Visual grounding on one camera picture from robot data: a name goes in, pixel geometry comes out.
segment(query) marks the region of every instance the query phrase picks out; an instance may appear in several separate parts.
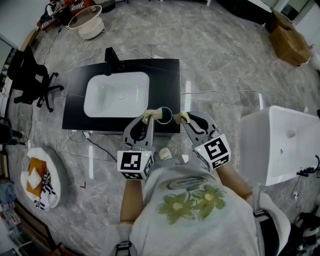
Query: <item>sink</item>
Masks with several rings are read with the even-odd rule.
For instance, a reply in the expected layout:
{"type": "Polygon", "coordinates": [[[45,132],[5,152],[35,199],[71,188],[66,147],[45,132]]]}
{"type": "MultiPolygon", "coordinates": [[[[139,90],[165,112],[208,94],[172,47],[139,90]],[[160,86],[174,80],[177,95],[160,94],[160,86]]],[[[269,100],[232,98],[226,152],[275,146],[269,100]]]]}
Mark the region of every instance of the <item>sink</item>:
{"type": "Polygon", "coordinates": [[[91,118],[136,118],[149,101],[149,77],[143,72],[93,76],[86,88],[84,113],[91,118]]]}
{"type": "Polygon", "coordinates": [[[317,167],[320,156],[320,120],[295,110],[271,106],[240,120],[239,171],[269,186],[317,167]]]}

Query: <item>black countertop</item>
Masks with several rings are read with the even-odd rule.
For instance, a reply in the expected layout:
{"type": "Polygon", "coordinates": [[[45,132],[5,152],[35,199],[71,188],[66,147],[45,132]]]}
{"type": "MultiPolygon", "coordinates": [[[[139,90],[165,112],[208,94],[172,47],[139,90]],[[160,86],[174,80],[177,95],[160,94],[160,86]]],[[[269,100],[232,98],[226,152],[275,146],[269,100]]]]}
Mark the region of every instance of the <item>black countertop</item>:
{"type": "MultiPolygon", "coordinates": [[[[117,73],[144,72],[149,76],[148,110],[168,107],[173,114],[180,112],[180,64],[178,59],[124,60],[124,69],[117,73]]],[[[82,131],[123,132],[134,119],[126,117],[89,117],[84,103],[89,80],[102,75],[110,64],[100,63],[76,68],[69,80],[63,114],[62,129],[82,131]]],[[[154,132],[180,133],[180,126],[172,119],[166,125],[154,122],[154,132]]]]}

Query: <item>floral print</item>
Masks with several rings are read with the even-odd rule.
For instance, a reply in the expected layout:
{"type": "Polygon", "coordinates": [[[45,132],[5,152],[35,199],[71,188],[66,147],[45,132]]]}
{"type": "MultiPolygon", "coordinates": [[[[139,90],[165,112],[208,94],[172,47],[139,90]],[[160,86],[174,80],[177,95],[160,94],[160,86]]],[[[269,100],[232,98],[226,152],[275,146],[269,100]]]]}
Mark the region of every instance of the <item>floral print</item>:
{"type": "Polygon", "coordinates": [[[226,206],[222,199],[225,194],[225,191],[206,184],[203,186],[203,190],[198,189],[192,193],[185,192],[179,195],[164,196],[164,203],[159,205],[157,212],[166,214],[167,222],[170,225],[176,223],[180,218],[195,220],[195,215],[199,221],[204,221],[214,208],[221,210],[226,206]]]}
{"type": "Polygon", "coordinates": [[[186,220],[195,219],[191,210],[196,205],[197,201],[194,199],[187,199],[187,193],[166,195],[163,200],[165,203],[159,206],[158,213],[166,214],[167,222],[170,225],[180,218],[186,220]]]}
{"type": "Polygon", "coordinates": [[[198,199],[198,203],[194,209],[199,211],[199,221],[207,218],[214,207],[221,210],[226,206],[225,201],[221,199],[225,196],[225,193],[224,191],[220,191],[219,188],[210,185],[204,185],[204,190],[197,190],[192,193],[192,196],[198,199]]]}

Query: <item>shoe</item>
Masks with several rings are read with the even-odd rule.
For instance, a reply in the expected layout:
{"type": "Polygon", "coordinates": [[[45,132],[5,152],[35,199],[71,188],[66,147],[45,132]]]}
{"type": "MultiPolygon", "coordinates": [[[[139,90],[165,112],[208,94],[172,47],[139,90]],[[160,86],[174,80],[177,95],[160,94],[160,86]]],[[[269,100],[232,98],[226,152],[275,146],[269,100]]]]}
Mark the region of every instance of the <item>shoe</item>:
{"type": "Polygon", "coordinates": [[[159,151],[159,158],[161,160],[166,160],[166,159],[172,158],[172,155],[171,155],[169,148],[167,148],[167,147],[161,148],[159,151]]]}

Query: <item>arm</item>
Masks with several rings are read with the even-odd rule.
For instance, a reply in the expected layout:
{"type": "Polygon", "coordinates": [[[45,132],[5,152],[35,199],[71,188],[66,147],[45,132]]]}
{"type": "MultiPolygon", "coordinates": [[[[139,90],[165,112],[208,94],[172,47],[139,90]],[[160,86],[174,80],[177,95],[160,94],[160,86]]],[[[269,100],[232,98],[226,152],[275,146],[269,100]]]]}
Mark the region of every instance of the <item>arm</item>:
{"type": "Polygon", "coordinates": [[[144,209],[140,180],[127,179],[120,212],[120,222],[133,224],[144,209]]]}
{"type": "Polygon", "coordinates": [[[48,13],[48,15],[51,17],[52,14],[54,13],[54,11],[52,10],[52,7],[50,5],[46,6],[46,12],[48,13]]]}
{"type": "Polygon", "coordinates": [[[241,176],[235,172],[231,165],[225,164],[216,169],[224,186],[233,190],[239,197],[247,200],[252,195],[252,190],[241,176]]]}

